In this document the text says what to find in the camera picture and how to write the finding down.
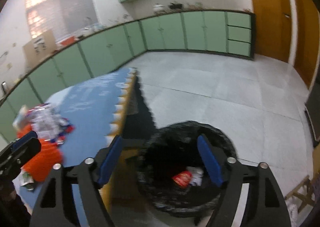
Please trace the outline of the dark gloved left hand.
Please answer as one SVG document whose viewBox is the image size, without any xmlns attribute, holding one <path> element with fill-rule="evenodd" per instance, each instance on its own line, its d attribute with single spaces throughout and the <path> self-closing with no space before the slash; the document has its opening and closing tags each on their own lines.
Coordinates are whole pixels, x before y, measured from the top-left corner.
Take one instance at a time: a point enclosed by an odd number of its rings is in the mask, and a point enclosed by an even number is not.
<svg viewBox="0 0 320 227">
<path fill-rule="evenodd" d="M 29 226 L 30 219 L 13 182 L 1 182 L 1 226 Z"/>
</svg>

